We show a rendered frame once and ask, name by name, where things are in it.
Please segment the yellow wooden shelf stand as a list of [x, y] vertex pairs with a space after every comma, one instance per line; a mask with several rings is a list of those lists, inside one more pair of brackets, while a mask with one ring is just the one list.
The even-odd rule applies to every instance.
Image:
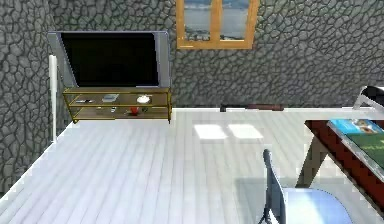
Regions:
[[[103, 103], [106, 94], [118, 94], [115, 102]], [[145, 104], [137, 102], [139, 96], [149, 96]], [[171, 121], [172, 103], [169, 87], [77, 87], [66, 88], [63, 98], [74, 123], [80, 120], [166, 119]], [[76, 103], [77, 100], [93, 103]], [[138, 115], [130, 115], [130, 107], [138, 107]]]

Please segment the orange framed window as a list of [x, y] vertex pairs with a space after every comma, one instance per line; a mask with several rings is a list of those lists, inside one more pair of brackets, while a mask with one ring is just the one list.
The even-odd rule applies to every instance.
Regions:
[[208, 41], [190, 41], [185, 37], [185, 0], [176, 1], [176, 40], [178, 49], [251, 49], [260, 0], [249, 0], [244, 38], [241, 40], [221, 40], [223, 0], [211, 0]]

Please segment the black television set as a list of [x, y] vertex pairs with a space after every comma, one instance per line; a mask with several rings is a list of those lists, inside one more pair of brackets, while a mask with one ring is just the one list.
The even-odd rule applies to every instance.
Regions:
[[50, 31], [66, 87], [169, 87], [165, 31]]

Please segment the pale blue chair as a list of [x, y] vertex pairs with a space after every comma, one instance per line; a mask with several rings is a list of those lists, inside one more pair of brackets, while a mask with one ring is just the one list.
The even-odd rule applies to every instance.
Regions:
[[346, 208], [335, 196], [318, 189], [283, 187], [268, 149], [263, 151], [263, 160], [267, 188], [258, 224], [353, 224]]

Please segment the white floor lamp pole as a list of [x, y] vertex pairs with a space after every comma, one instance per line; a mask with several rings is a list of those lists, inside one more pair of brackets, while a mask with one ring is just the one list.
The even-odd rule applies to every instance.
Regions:
[[56, 100], [57, 100], [57, 58], [55, 55], [49, 55], [49, 78], [50, 78], [50, 92], [51, 92], [51, 111], [52, 111], [52, 137], [53, 142], [56, 142]]

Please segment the red brown table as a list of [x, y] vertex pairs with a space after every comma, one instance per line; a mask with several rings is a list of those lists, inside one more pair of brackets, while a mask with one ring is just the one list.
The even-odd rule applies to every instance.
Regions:
[[372, 167], [354, 154], [328, 126], [327, 120], [306, 120], [305, 125], [314, 137], [296, 188], [309, 188], [325, 157], [329, 156], [370, 205], [384, 216], [384, 177], [375, 174]]

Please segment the green book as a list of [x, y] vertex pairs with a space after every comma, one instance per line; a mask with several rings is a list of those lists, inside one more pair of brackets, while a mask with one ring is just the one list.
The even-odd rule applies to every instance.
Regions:
[[384, 133], [348, 134], [348, 138], [384, 169]]

